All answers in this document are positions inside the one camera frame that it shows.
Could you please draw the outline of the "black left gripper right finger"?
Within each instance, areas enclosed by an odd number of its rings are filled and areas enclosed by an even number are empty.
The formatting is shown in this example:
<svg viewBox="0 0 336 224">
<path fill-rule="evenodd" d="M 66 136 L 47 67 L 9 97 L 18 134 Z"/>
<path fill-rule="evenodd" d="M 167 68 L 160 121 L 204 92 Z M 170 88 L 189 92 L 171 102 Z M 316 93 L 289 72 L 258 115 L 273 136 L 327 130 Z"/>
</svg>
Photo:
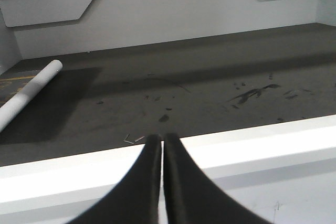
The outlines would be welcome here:
<svg viewBox="0 0 336 224">
<path fill-rule="evenodd" d="M 223 192 L 196 165 L 179 136 L 164 137 L 163 184 L 169 223 L 267 223 Z"/>
</svg>

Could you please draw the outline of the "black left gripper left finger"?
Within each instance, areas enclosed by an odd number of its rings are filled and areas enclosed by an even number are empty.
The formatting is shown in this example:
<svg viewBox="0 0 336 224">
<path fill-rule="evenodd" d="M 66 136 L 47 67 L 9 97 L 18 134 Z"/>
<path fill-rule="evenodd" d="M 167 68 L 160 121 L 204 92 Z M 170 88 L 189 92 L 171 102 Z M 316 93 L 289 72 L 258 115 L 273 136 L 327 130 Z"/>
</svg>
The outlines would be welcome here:
<svg viewBox="0 0 336 224">
<path fill-rule="evenodd" d="M 158 223 L 161 138 L 150 135 L 139 157 L 116 186 L 69 223 Z"/>
</svg>

